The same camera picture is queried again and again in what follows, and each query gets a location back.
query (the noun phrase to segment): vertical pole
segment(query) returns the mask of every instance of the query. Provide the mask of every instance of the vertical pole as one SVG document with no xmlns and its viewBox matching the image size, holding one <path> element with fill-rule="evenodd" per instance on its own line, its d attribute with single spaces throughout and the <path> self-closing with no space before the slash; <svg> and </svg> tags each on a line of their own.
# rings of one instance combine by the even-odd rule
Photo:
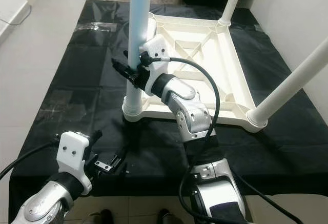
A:
<svg viewBox="0 0 328 224">
<path fill-rule="evenodd" d="M 238 0 L 228 0 L 227 5 L 224 8 L 222 17 L 219 19 L 219 23 L 225 26 L 231 25 L 231 17 L 234 13 Z"/>
<path fill-rule="evenodd" d="M 130 0 L 129 24 L 129 57 L 128 64 L 136 69 L 140 63 L 139 47 L 146 42 L 150 0 Z M 141 90 L 136 89 L 129 81 L 127 96 L 123 103 L 123 113 L 129 121 L 137 121 L 142 112 Z"/>
<path fill-rule="evenodd" d="M 281 106 L 328 64 L 328 37 L 262 103 L 247 113 L 255 126 L 265 126 Z"/>
</svg>

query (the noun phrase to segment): black band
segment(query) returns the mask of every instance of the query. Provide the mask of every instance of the black band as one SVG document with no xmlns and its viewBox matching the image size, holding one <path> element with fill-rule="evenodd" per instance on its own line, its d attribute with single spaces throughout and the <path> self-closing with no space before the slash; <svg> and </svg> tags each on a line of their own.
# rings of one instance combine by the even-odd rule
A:
<svg viewBox="0 0 328 224">
<path fill-rule="evenodd" d="M 226 202 L 210 207 L 211 215 L 215 218 L 245 222 L 237 202 Z"/>
<path fill-rule="evenodd" d="M 173 74 L 161 74 L 152 86 L 152 93 L 154 93 L 157 97 L 162 98 L 163 89 L 166 84 L 170 81 L 170 79 L 174 78 Z"/>
<path fill-rule="evenodd" d="M 210 136 L 209 141 L 207 142 L 205 142 L 205 138 L 199 138 L 188 141 L 184 144 L 184 149 L 186 151 L 189 163 L 193 161 L 193 158 L 197 155 L 199 149 L 203 147 L 204 143 L 206 143 L 206 148 L 202 154 L 197 157 L 196 165 L 208 164 L 224 159 L 216 136 Z"/>
<path fill-rule="evenodd" d="M 52 175 L 49 178 L 49 181 L 50 180 L 58 182 L 62 185 L 70 193 L 73 200 L 76 200 L 84 190 L 84 187 L 80 181 L 67 172 Z"/>
</svg>

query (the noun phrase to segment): black cable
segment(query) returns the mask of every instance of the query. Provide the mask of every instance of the black cable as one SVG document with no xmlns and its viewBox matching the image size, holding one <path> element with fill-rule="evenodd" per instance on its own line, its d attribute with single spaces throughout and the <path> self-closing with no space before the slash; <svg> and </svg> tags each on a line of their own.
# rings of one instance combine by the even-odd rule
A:
<svg viewBox="0 0 328 224">
<path fill-rule="evenodd" d="M 19 26 L 19 25 L 22 24 L 22 23 L 25 21 L 25 19 L 28 18 L 29 15 L 31 14 L 31 12 L 32 12 L 32 6 L 29 5 L 29 8 L 30 8 L 30 9 L 29 9 L 29 12 L 27 13 L 27 15 L 26 15 L 26 16 L 21 20 L 21 22 L 19 22 L 19 23 L 9 23 L 9 22 L 7 22 L 7 21 L 1 19 L 1 18 L 0 18 L 0 21 L 2 21 L 2 22 L 4 22 L 4 23 L 7 23 L 8 25 L 11 25 L 11 26 Z"/>
<path fill-rule="evenodd" d="M 31 156 L 32 154 L 46 148 L 46 147 L 50 147 L 53 146 L 55 144 L 57 144 L 58 141 L 57 140 L 53 140 L 49 143 L 46 143 L 44 145 L 41 145 L 39 147 L 34 148 L 33 150 L 28 151 L 27 153 L 25 153 L 24 155 L 20 156 L 19 158 L 17 158 L 15 161 L 13 161 L 10 165 L 6 166 L 5 169 L 3 169 L 0 173 L 0 180 L 12 169 L 14 168 L 18 163 L 20 163 L 21 161 L 23 161 L 25 158 Z"/>
<path fill-rule="evenodd" d="M 292 213 L 285 210 L 283 207 L 279 206 L 277 203 L 269 199 L 267 196 L 265 196 L 263 193 L 258 191 L 256 188 L 254 188 L 252 185 L 250 185 L 246 180 L 244 180 L 239 174 L 237 174 L 233 169 L 231 171 L 234 173 L 234 175 L 237 176 L 237 178 L 243 182 L 247 187 L 249 187 L 251 190 L 253 190 L 256 194 L 258 194 L 261 198 L 263 198 L 265 201 L 267 201 L 270 205 L 272 205 L 274 208 L 276 208 L 278 211 L 280 211 L 285 216 L 289 217 L 291 220 L 296 222 L 297 224 L 304 224 L 297 216 L 293 215 Z"/>
<path fill-rule="evenodd" d="M 160 61 L 160 58 L 155 58 L 154 59 L 154 62 L 158 62 L 158 61 Z M 183 58 L 176 58 L 176 57 L 171 57 L 170 58 L 170 61 L 171 62 L 180 62 L 180 63 L 191 65 L 191 66 L 195 67 L 196 69 L 198 69 L 200 72 L 202 72 L 206 76 L 206 78 L 209 80 L 209 82 L 211 83 L 211 85 L 213 87 L 213 90 L 214 90 L 214 93 L 215 93 L 215 98 L 216 98 L 215 113 L 214 113 L 214 116 L 213 116 L 213 121 L 212 121 L 212 123 L 211 123 L 211 125 L 209 127 L 209 130 L 208 130 L 208 132 L 207 132 L 207 134 L 205 136 L 205 143 L 203 144 L 202 148 L 199 150 L 199 152 L 194 157 L 192 163 L 189 165 L 189 167 L 186 170 L 186 172 L 185 172 L 185 174 L 184 174 L 184 176 L 183 176 L 183 178 L 181 180 L 181 183 L 179 185 L 178 197 L 179 197 L 180 203 L 181 203 L 182 207 L 189 214 L 191 214 L 193 217 L 198 218 L 200 220 L 204 220 L 204 221 L 212 222 L 212 223 L 221 223 L 221 224 L 241 224 L 241 223 L 245 224 L 245 223 L 248 223 L 248 222 L 239 222 L 239 221 L 233 221 L 233 220 L 225 220 L 225 219 L 219 219 L 219 218 L 213 218 L 213 217 L 208 217 L 208 216 L 205 216 L 205 215 L 201 215 L 201 214 L 193 211 L 192 209 L 190 209 L 189 206 L 186 204 L 186 202 L 184 201 L 184 199 L 182 197 L 182 188 L 183 188 L 183 185 L 185 184 L 185 182 L 186 182 L 186 180 L 187 180 L 187 178 L 188 178 L 188 176 L 189 176 L 192 168 L 195 166 L 195 164 L 197 162 L 197 157 L 206 148 L 206 143 L 208 141 L 208 138 L 210 137 L 210 135 L 211 135 L 211 133 L 212 133 L 214 127 L 215 127 L 216 121 L 218 119 L 218 114 L 219 114 L 219 110 L 220 110 L 220 95 L 219 95 L 219 92 L 218 92 L 218 89 L 217 89 L 217 86 L 216 86 L 214 80 L 209 75 L 209 73 L 204 68 L 202 68 L 200 65 L 198 65 L 198 64 L 196 64 L 196 63 L 194 63 L 192 61 L 189 61 L 189 60 L 186 60 L 186 59 L 183 59 Z M 285 216 L 287 216 L 288 218 L 290 218 L 291 220 L 293 220 L 297 224 L 303 224 L 303 222 L 298 217 L 296 217 L 292 213 L 288 212 L 283 207 L 279 206 L 274 201 L 272 201 L 271 199 L 269 199 L 268 197 L 266 197 L 264 194 L 262 194 L 261 192 L 259 192 L 257 189 L 255 189 L 253 186 L 251 186 L 248 182 L 246 182 L 241 176 L 239 176 L 238 174 L 236 174 L 232 169 L 231 169 L 231 171 L 246 186 L 248 186 L 250 189 L 252 189 L 254 192 L 256 192 L 261 198 L 263 198 L 265 201 L 267 201 L 269 204 L 271 204 L 274 208 L 276 208 L 282 214 L 284 214 Z"/>
</svg>

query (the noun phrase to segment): white wall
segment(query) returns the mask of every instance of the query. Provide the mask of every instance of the white wall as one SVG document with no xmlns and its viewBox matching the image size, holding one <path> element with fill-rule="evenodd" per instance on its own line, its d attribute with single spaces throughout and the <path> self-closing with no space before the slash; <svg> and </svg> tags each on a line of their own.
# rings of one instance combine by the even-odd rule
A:
<svg viewBox="0 0 328 224">
<path fill-rule="evenodd" d="M 12 22 L 26 5 L 27 0 L 0 0 L 0 18 Z M 8 25 L 0 21 L 0 35 Z"/>
<path fill-rule="evenodd" d="M 251 12 L 291 70 L 328 36 L 328 0 L 254 0 Z M 326 66 L 304 89 L 328 124 L 327 86 Z"/>
</svg>

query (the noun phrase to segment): black tablecloth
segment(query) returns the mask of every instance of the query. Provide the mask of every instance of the black tablecloth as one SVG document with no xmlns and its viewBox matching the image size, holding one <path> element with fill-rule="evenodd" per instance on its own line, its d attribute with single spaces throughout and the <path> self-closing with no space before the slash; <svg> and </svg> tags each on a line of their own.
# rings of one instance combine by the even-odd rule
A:
<svg viewBox="0 0 328 224">
<path fill-rule="evenodd" d="M 221 16 L 216 9 L 199 6 L 157 5 L 151 11 L 202 19 Z M 20 154 L 56 133 L 101 129 L 104 135 L 94 146 L 101 160 L 111 159 L 122 145 L 130 147 L 116 174 L 93 184 L 93 195 L 176 195 L 187 160 L 175 121 L 145 118 L 131 125 L 122 119 L 126 80 L 111 67 L 111 58 L 126 61 L 122 52 L 128 48 L 128 20 L 127 3 L 86 1 L 79 30 L 72 35 Z M 259 104 L 290 70 L 249 10 L 237 9 L 232 21 L 231 36 Z M 94 30 L 88 24 L 93 22 L 112 24 Z M 263 193 L 328 195 L 328 128 L 303 91 L 257 134 L 224 125 L 216 131 L 230 165 Z M 14 169 L 10 221 L 23 201 L 57 171 L 55 156 L 56 149 L 48 148 Z M 252 194 L 238 185 L 242 194 Z"/>
</svg>

